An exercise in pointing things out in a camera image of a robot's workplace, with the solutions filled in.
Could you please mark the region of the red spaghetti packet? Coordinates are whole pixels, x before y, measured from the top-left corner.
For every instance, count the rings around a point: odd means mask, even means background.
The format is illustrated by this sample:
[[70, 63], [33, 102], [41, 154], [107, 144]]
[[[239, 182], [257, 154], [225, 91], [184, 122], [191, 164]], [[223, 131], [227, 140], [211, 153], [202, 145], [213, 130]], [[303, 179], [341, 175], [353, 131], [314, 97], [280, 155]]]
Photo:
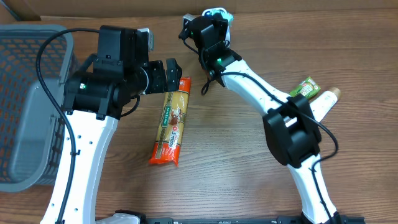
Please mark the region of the red spaghetti packet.
[[190, 77], [181, 78], [179, 89], [165, 94], [150, 164], [173, 162], [178, 165], [191, 82]]

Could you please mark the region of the white Pantene tube gold cap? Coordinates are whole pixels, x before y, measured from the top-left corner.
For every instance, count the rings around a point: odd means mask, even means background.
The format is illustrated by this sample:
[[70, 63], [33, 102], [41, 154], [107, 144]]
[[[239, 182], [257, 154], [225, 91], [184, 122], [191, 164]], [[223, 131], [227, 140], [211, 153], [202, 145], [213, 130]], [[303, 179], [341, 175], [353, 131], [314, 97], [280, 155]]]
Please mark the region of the white Pantene tube gold cap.
[[313, 117], [320, 122], [341, 98], [341, 90], [331, 87], [310, 103]]

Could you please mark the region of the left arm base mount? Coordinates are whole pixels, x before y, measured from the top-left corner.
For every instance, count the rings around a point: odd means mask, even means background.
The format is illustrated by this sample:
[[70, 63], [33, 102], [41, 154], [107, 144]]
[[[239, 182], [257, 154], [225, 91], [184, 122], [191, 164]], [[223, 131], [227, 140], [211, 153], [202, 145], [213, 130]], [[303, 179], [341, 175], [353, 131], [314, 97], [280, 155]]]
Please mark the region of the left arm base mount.
[[95, 221], [96, 224], [147, 224], [146, 215], [130, 210], [116, 210], [113, 216]]

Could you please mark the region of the teal snack packet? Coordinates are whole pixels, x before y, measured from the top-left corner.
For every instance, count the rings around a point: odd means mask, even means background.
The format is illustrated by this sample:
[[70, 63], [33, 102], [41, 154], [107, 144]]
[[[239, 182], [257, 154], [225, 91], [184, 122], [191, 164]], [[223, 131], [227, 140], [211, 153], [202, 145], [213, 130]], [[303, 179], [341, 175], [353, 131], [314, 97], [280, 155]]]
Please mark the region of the teal snack packet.
[[232, 22], [234, 20], [234, 16], [229, 12], [223, 12], [221, 15], [223, 19], [226, 19], [228, 21], [228, 27], [231, 27]]

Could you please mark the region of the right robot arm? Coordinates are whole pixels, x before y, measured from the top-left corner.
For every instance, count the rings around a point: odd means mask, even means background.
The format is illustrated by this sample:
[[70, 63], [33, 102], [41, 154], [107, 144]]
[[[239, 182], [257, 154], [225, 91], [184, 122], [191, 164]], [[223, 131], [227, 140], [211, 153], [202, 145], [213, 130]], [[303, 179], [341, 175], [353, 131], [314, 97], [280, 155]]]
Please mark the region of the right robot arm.
[[319, 143], [321, 131], [333, 142], [336, 137], [322, 119], [341, 98], [330, 88], [309, 101], [298, 93], [291, 96], [274, 88], [250, 69], [230, 47], [233, 16], [223, 8], [207, 9], [200, 16], [186, 14], [179, 39], [192, 39], [208, 81], [237, 93], [262, 116], [267, 147], [274, 158], [292, 174], [302, 201], [304, 223], [341, 223], [323, 178]]

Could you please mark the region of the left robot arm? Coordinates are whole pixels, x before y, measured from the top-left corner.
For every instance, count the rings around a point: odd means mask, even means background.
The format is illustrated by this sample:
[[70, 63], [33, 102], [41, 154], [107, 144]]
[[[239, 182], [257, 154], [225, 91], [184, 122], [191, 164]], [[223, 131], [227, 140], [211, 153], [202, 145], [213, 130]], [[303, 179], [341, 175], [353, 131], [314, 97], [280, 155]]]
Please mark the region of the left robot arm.
[[67, 130], [43, 223], [94, 223], [104, 158], [123, 107], [179, 88], [182, 69], [174, 58], [149, 60], [148, 28], [102, 26], [97, 33], [97, 52], [66, 80], [63, 101], [54, 105]]

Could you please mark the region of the green snack packet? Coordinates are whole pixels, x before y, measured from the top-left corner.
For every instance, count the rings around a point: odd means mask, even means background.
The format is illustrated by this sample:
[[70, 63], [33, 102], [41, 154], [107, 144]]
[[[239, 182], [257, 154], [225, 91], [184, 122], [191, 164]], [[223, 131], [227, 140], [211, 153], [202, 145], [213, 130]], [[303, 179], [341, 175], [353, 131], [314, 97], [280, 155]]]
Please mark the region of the green snack packet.
[[303, 95], [306, 99], [311, 99], [316, 96], [321, 90], [312, 77], [307, 77], [304, 81], [300, 82], [290, 93], [291, 97]]

